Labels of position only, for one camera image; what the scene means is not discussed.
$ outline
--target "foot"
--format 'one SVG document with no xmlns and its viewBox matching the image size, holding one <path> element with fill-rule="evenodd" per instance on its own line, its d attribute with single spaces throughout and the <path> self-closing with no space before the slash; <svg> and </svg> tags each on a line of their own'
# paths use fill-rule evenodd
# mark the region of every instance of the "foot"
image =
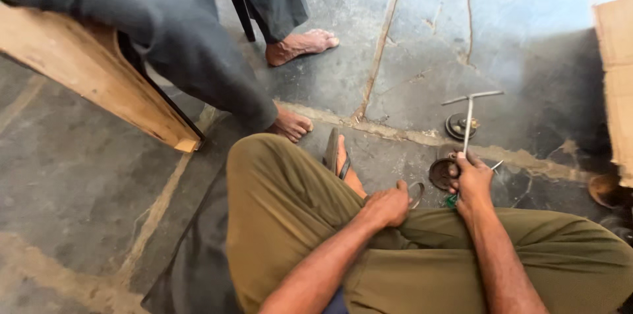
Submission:
<svg viewBox="0 0 633 314">
<path fill-rule="evenodd" d="M 333 33 L 322 29 L 311 29 L 302 35 L 289 35 L 283 41 L 266 45 L 266 60 L 272 66 L 280 66 L 290 59 L 305 53 L 321 53 L 339 45 Z"/>
<path fill-rule="evenodd" d="M 278 114 L 273 125 L 267 129 L 268 132 L 287 137 L 290 141 L 297 143 L 303 135 L 312 131 L 314 126 L 312 121 L 305 116 L 297 115 L 277 105 Z"/>
<path fill-rule="evenodd" d="M 345 151 L 345 136 L 339 135 L 339 151 L 338 156 L 336 157 L 336 176 L 339 176 L 341 173 L 346 157 L 347 152 Z M 365 193 L 365 189 L 363 189 L 363 184 L 360 182 L 360 179 L 358 179 L 358 174 L 352 169 L 351 165 L 347 169 L 347 173 L 345 173 L 343 181 L 345 184 L 349 185 L 349 187 L 352 188 L 358 196 L 363 199 L 367 197 L 367 193 Z"/>
</svg>

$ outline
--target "man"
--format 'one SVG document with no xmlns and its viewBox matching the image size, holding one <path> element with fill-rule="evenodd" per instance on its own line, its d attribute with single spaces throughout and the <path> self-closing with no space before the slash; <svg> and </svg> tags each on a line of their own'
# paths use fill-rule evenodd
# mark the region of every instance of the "man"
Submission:
<svg viewBox="0 0 633 314">
<path fill-rule="evenodd" d="M 312 122 L 266 95 L 241 52 L 218 22 L 214 0 L 2 0 L 103 22 L 128 34 L 152 67 L 207 104 L 233 113 L 253 131 L 297 142 Z M 290 34 L 308 18 L 305 0 L 245 0 L 267 43 L 265 57 L 279 66 L 303 53 L 336 47 L 333 34 L 315 29 Z"/>
<path fill-rule="evenodd" d="M 346 159 L 339 137 L 336 174 Z M 493 172 L 459 153 L 457 209 L 413 209 L 407 185 L 367 196 L 275 135 L 228 156 L 226 252 L 246 313 L 610 313 L 633 249 L 552 211 L 495 209 Z"/>
</svg>

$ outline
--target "olive green pants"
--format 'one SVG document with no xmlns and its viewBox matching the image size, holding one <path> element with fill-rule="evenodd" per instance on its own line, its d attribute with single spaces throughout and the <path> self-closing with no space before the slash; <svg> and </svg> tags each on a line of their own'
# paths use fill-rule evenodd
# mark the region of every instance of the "olive green pants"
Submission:
<svg viewBox="0 0 633 314">
<path fill-rule="evenodd" d="M 363 200 L 275 135 L 237 142 L 226 171 L 229 270 L 239 304 L 256 313 Z M 633 292 L 633 249 L 596 223 L 552 211 L 497 215 L 552 314 L 608 313 Z M 351 314 L 486 312 L 471 239 L 451 209 L 414 209 L 398 229 L 376 235 L 342 285 Z"/>
</svg>

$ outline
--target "flip-flop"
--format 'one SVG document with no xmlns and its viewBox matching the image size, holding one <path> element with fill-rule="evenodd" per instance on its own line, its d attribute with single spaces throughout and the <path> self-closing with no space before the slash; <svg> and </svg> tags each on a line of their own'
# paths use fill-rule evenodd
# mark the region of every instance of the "flip-flop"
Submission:
<svg viewBox="0 0 633 314">
<path fill-rule="evenodd" d="M 323 164 L 329 169 L 332 173 L 336 174 L 336 158 L 339 155 L 339 135 L 341 132 L 338 127 L 332 129 L 330 133 L 330 139 L 327 141 L 327 148 L 325 149 L 325 156 L 323 156 Z M 343 163 L 343 168 L 341 168 L 341 173 L 339 174 L 340 179 L 345 179 L 345 175 L 349 170 L 349 166 L 351 165 L 351 161 L 349 160 L 349 153 L 345 151 L 345 162 Z"/>
</svg>

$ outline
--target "black trousers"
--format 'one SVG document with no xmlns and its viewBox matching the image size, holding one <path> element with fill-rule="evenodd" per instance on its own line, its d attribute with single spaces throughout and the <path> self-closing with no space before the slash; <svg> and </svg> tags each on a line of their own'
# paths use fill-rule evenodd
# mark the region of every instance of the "black trousers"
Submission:
<svg viewBox="0 0 633 314">
<path fill-rule="evenodd" d="M 253 131 L 273 124 L 277 108 L 220 26 L 214 0 L 2 0 L 103 22 L 128 34 L 144 58 L 182 91 L 227 110 Z M 308 18 L 305 0 L 246 0 L 267 43 Z"/>
</svg>

